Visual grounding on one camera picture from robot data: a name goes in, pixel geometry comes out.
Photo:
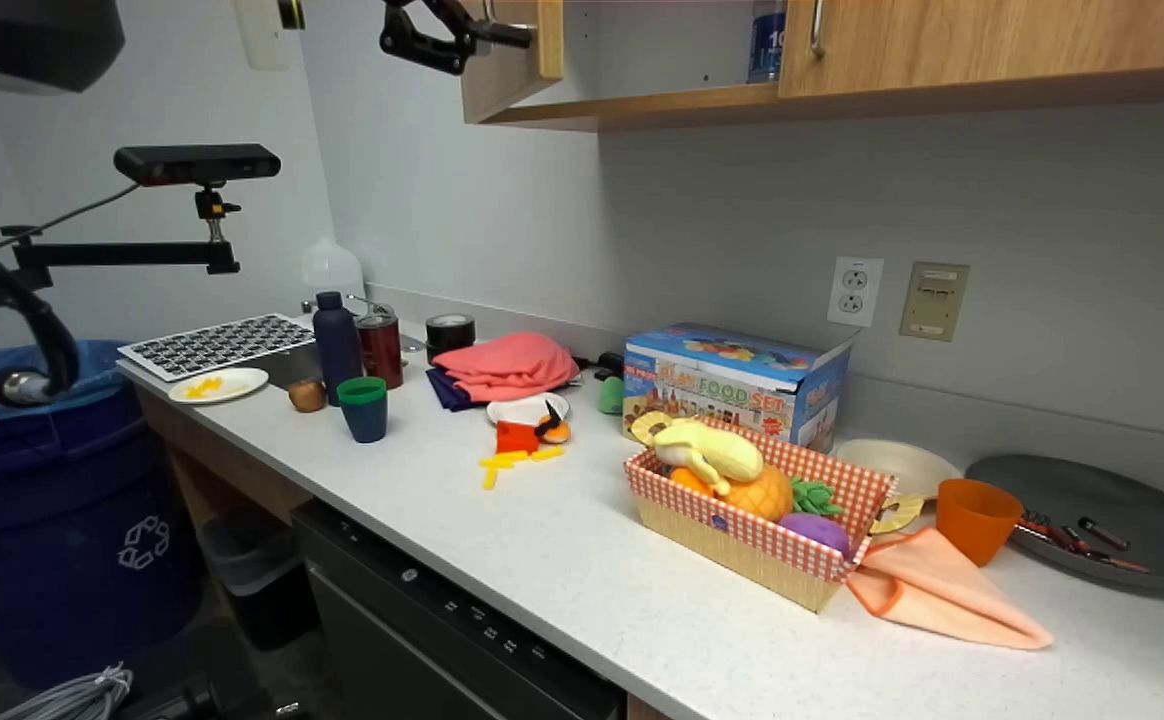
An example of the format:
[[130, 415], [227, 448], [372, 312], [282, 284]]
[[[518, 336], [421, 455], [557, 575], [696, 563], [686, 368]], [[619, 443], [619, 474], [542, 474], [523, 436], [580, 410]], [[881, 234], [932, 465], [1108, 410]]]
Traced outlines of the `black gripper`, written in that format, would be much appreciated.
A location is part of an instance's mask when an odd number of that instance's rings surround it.
[[381, 27], [381, 49], [388, 56], [411, 60], [433, 74], [460, 76], [466, 64], [484, 49], [484, 43], [505, 43], [505, 49], [531, 49], [536, 32], [529, 24], [505, 24], [495, 16], [472, 16], [460, 0], [421, 0], [440, 24], [440, 36], [424, 36], [411, 16], [411, 0], [386, 0], [386, 27]]

